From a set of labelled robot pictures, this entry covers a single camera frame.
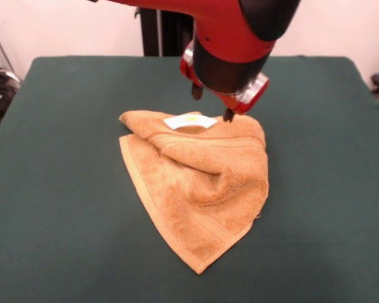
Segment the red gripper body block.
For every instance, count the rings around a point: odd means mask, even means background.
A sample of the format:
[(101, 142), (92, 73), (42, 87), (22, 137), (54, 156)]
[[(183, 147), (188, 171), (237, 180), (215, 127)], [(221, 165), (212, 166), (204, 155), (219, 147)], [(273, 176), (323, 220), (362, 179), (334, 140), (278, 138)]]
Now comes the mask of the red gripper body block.
[(192, 40), (180, 59), (180, 70), (192, 83), (219, 97), (235, 114), (247, 113), (264, 94), (270, 80), (260, 72), (266, 57), (251, 63), (220, 62)]

